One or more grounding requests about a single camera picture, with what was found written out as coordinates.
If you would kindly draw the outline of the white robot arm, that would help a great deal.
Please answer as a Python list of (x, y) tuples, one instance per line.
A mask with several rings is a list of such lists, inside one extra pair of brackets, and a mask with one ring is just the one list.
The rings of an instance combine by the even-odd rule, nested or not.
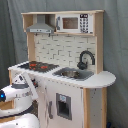
[(0, 109), (0, 118), (18, 116), (18, 119), (0, 123), (0, 128), (40, 128), (38, 118), (30, 114), (32, 102), (37, 98), (36, 89), (29, 75), (26, 72), (17, 75), (11, 85), (0, 90), (0, 102), (15, 103), (13, 109)]

